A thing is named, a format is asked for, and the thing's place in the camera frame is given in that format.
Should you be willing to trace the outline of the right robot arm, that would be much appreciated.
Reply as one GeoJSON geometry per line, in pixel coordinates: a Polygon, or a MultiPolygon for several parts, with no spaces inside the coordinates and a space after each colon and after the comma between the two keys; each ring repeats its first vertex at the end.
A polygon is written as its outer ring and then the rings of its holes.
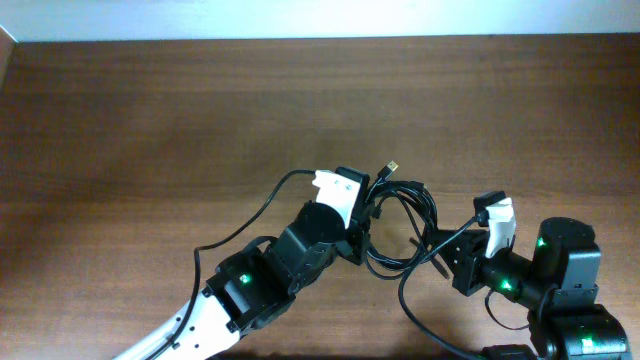
{"type": "Polygon", "coordinates": [[[531,343],[486,347],[484,358],[631,358],[621,323],[596,301],[601,251],[590,225],[566,217],[544,220],[531,259],[509,247],[486,257],[488,240],[486,230],[439,230],[432,238],[461,294],[488,287],[528,311],[531,343]]]}

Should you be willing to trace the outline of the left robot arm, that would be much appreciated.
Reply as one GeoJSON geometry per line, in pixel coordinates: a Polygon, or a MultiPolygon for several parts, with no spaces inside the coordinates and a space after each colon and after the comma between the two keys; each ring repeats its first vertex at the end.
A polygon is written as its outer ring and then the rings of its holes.
{"type": "Polygon", "coordinates": [[[370,242],[368,174],[313,171],[316,198],[277,236],[260,236],[223,260],[168,321],[123,359],[212,359],[293,304],[337,258],[363,263],[370,242]]]}

